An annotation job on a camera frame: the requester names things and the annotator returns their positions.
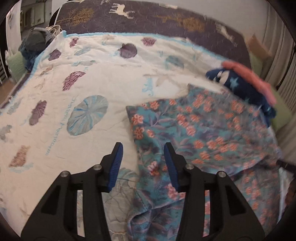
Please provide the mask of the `pile of dark clothes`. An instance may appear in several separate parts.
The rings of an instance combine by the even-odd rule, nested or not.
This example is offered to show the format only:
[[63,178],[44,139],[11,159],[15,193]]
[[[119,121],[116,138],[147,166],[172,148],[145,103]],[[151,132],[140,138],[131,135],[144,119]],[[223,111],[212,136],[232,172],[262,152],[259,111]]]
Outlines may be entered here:
[[25,60],[25,68],[32,71],[36,58],[50,45],[54,37],[49,30],[36,27],[22,40],[18,50]]

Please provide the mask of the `tan pillow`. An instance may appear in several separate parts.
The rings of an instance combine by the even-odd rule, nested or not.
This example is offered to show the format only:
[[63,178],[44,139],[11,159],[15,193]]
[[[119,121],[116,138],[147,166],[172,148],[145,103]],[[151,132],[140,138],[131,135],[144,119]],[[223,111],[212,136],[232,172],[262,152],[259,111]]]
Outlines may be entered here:
[[246,40],[246,45],[248,50],[262,61],[272,57],[272,53],[257,39],[255,34]]

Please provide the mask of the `green pillow left side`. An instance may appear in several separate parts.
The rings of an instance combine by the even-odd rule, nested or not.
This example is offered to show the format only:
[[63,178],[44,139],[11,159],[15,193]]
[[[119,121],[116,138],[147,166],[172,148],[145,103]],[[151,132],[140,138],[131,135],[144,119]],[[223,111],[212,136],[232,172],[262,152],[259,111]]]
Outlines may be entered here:
[[8,66],[9,72],[15,82],[22,80],[27,73],[25,63],[26,61],[20,51],[16,52],[16,54],[6,51],[6,65]]

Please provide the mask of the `navy star garment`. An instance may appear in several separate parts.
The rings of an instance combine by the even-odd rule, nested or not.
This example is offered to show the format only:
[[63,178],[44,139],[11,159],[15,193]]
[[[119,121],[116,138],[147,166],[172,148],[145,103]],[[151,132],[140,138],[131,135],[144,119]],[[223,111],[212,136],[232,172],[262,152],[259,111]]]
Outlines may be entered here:
[[248,104],[257,106],[264,115],[266,126],[269,128],[271,120],[276,116],[276,110],[267,102],[266,97],[258,92],[250,83],[233,70],[213,69],[206,73],[208,80],[217,82],[228,88],[234,95]]

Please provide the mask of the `pink folded garment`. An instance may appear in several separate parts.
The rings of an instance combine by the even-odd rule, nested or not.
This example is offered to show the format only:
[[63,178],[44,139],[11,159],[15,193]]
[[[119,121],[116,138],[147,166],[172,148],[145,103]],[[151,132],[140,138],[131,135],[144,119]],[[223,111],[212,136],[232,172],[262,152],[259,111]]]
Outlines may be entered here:
[[246,82],[251,84],[258,92],[260,92],[272,107],[276,105],[276,98],[271,90],[271,85],[263,81],[251,69],[246,66],[232,61],[222,62],[222,67],[228,70],[233,70],[236,74],[241,76]]

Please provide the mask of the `dark purple deer mattress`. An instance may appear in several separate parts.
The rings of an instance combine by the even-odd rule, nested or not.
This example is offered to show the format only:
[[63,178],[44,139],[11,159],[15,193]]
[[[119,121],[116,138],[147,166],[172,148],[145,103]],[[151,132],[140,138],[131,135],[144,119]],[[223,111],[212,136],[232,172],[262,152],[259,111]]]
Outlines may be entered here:
[[251,66],[241,33],[179,7],[146,1],[67,1],[53,13],[50,25],[59,25],[69,34],[142,33],[181,38]]

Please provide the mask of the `white seashell quilt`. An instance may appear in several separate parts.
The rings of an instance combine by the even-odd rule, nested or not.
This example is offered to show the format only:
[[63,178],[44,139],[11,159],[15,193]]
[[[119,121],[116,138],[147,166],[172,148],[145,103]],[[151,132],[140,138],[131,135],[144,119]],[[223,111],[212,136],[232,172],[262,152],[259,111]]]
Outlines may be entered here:
[[186,96],[189,85],[230,92],[205,77],[222,61],[165,36],[60,33],[1,110],[1,213],[13,230],[21,233],[62,171],[86,171],[120,142],[118,179],[103,203],[111,238],[129,240],[139,168],[126,107]]

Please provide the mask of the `green pillow right side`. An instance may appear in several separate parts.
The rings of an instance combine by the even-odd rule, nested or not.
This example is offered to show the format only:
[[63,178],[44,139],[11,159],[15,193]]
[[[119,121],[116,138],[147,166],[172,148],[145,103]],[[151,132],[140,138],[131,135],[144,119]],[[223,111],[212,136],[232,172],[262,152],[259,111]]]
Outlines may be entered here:
[[271,90],[276,99],[276,105],[274,106],[276,116],[271,120],[271,126],[273,127],[274,132],[277,133],[292,120],[292,112],[276,89],[272,87]]

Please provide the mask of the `teal floral garment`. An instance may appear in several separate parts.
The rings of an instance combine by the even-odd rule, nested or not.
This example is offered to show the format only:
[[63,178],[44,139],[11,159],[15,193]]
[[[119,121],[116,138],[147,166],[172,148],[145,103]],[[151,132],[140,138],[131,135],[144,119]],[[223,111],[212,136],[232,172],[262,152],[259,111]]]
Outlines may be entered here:
[[200,170],[226,172],[248,201],[263,230],[271,232],[280,213],[281,150],[262,112],[232,93],[194,85],[177,99],[127,106],[138,153],[139,180],[127,218],[129,240],[175,240],[184,193],[172,186],[164,145]]

